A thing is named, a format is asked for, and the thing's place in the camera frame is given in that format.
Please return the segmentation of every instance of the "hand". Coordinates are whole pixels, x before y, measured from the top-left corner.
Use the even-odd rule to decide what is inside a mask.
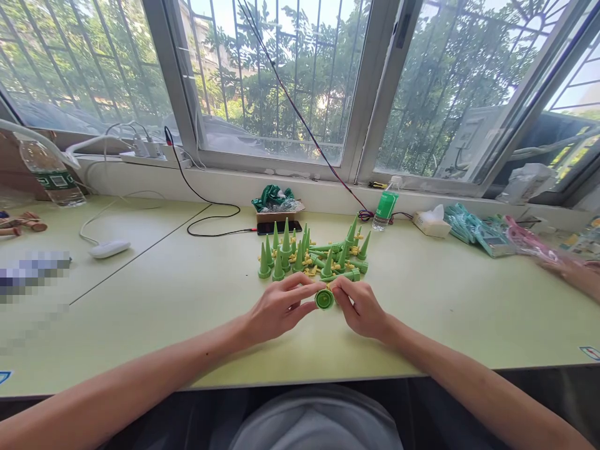
[[[595,262],[590,261],[582,265],[573,259],[562,258],[558,262],[538,261],[537,263],[600,303],[600,274]]]
[[[314,301],[303,304],[301,301],[325,287],[322,281],[313,282],[302,272],[272,283],[244,315],[248,343],[261,344],[291,330],[304,316],[317,309]]]
[[[392,316],[381,308],[370,285],[362,281],[352,282],[340,276],[330,287],[348,326],[355,333],[383,343],[389,340],[393,331]]]

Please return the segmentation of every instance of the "plastic bottle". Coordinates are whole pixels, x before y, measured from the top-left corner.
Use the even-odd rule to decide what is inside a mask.
[[[372,226],[375,231],[384,231],[386,226],[388,226],[389,219],[396,205],[396,200],[400,196],[401,183],[402,177],[393,176],[386,190],[382,192],[379,206],[375,212],[375,217],[373,217]]]
[[[15,133],[20,141],[19,152],[27,168],[42,185],[50,200],[61,208],[79,206],[86,202],[75,180],[64,164],[35,139]]]

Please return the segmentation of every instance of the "computer mouse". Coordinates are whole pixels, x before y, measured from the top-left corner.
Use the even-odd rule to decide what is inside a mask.
[[[127,241],[100,242],[96,247],[91,248],[88,253],[96,259],[104,259],[121,253],[129,247],[131,247],[131,242]]]

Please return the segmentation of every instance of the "white wall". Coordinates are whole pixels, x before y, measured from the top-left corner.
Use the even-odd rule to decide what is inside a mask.
[[[86,168],[93,164],[93,167],[87,171],[87,180],[83,181],[101,194],[126,195],[142,189],[151,189],[160,192],[168,199],[201,202],[188,188],[178,169],[115,162],[118,161],[115,158],[112,158],[112,161],[104,164],[102,157],[80,157],[82,170],[78,173],[82,176]],[[336,182],[218,169],[200,171],[192,168],[185,169],[184,172],[188,183],[200,195],[213,202],[251,206],[250,201],[259,197],[267,184],[277,184],[282,189],[291,188],[295,197],[302,199],[307,211],[350,215],[361,209],[358,202],[346,189]],[[380,190],[362,186],[351,186],[351,189],[368,209],[375,211],[381,196]],[[153,197],[153,194],[147,193],[139,196]],[[525,214],[533,214],[547,219],[552,226],[568,231],[581,230],[593,215],[589,212],[553,206],[512,206],[495,200],[412,191],[402,192],[396,203],[395,212],[403,211],[412,214],[415,211],[432,209],[438,204],[447,206],[457,202],[462,203],[469,211],[480,217],[508,214],[514,218],[520,218]]]

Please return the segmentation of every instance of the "table surface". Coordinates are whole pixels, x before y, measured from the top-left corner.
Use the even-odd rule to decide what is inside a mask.
[[[226,211],[212,206],[197,218]],[[197,231],[248,228],[253,216],[244,208],[235,217],[203,222]],[[311,238],[326,243],[342,240],[352,217],[305,212],[305,220]],[[179,227],[81,296],[49,330],[0,357],[0,370],[14,371],[0,385],[0,397],[56,393],[245,313],[270,283],[257,275],[262,240],[253,233],[191,237]],[[387,312],[490,368],[594,363],[579,347],[600,348],[600,307],[526,257],[491,259],[451,236],[427,237],[410,222],[396,221],[372,234],[367,260],[364,280]],[[291,332],[231,359],[193,387],[418,374],[402,357],[355,335],[335,307],[311,313]]]
[[[93,259],[88,254],[93,244],[79,237],[79,229],[115,199],[89,196],[86,204],[69,209],[59,209],[51,202],[36,202],[28,207],[9,210],[12,216],[33,211],[48,225],[48,229],[32,232],[23,228],[19,237],[0,237],[0,268],[18,267],[21,260],[35,258],[32,255],[40,252],[53,251],[68,252],[72,263],[62,277],[46,279],[45,286],[30,287],[26,295],[0,301],[0,354],[13,346],[23,345],[23,339],[57,320],[69,304],[202,209],[202,205],[188,202],[136,198],[118,201],[86,226],[85,233],[101,242],[126,240],[131,242],[131,248],[107,259]]]

